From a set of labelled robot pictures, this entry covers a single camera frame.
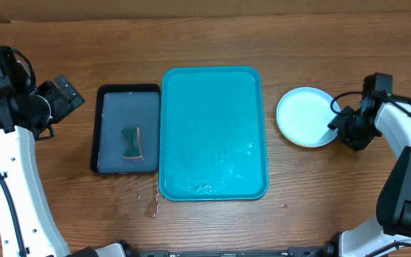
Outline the light blue plate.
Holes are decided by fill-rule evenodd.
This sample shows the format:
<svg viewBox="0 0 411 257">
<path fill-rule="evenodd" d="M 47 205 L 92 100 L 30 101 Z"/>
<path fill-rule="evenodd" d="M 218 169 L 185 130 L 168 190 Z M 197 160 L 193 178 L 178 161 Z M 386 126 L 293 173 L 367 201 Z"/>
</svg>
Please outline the light blue plate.
<svg viewBox="0 0 411 257">
<path fill-rule="evenodd" d="M 339 111 L 337 103 L 332 104 L 332 96 L 312 87 L 300 87 L 287 92 L 279 101 L 276 121 L 280 131 L 301 133 L 334 132 L 328 124 Z"/>
</svg>

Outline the green sponge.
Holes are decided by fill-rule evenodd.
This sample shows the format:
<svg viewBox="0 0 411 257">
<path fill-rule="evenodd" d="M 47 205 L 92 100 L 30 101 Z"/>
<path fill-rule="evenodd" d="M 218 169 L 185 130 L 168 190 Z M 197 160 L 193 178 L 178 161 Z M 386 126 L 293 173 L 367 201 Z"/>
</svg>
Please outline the green sponge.
<svg viewBox="0 0 411 257">
<path fill-rule="evenodd" d="M 140 128 L 137 126 L 124 128 L 121 135 L 126 146 L 123 158 L 127 160 L 143 159 Z"/>
</svg>

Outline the yellow plate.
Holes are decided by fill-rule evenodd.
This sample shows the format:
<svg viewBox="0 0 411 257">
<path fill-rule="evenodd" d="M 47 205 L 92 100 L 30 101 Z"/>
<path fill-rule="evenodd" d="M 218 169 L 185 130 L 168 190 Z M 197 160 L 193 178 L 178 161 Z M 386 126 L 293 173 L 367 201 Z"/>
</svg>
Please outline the yellow plate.
<svg viewBox="0 0 411 257">
<path fill-rule="evenodd" d="M 325 133 L 301 133 L 301 132 L 287 132 L 281 131 L 282 135 L 286 137 L 290 142 L 306 147 L 306 148 L 317 148 L 325 146 L 336 139 L 337 135 L 334 132 Z"/>
</svg>

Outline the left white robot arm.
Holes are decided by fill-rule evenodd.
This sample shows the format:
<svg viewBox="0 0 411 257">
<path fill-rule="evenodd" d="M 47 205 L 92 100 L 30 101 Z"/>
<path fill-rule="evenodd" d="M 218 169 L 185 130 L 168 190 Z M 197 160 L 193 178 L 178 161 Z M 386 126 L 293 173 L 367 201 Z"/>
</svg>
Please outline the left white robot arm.
<svg viewBox="0 0 411 257">
<path fill-rule="evenodd" d="M 0 76 L 0 238 L 4 256 L 70 256 L 36 164 L 35 143 L 84 103 L 65 76 L 37 86 Z"/>
</svg>

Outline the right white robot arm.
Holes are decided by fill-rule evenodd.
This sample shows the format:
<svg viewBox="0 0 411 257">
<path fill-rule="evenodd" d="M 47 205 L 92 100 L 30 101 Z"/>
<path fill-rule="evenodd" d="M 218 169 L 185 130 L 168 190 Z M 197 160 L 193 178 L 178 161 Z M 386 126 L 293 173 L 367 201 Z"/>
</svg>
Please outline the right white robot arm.
<svg viewBox="0 0 411 257">
<path fill-rule="evenodd" d="M 384 136 L 397 161 L 377 200 L 376 214 L 353 230 L 338 232 L 316 256 L 387 256 L 411 248 L 411 99 L 389 93 L 363 94 L 358 110 L 335 112 L 328 128 L 353 151 Z"/>
</svg>

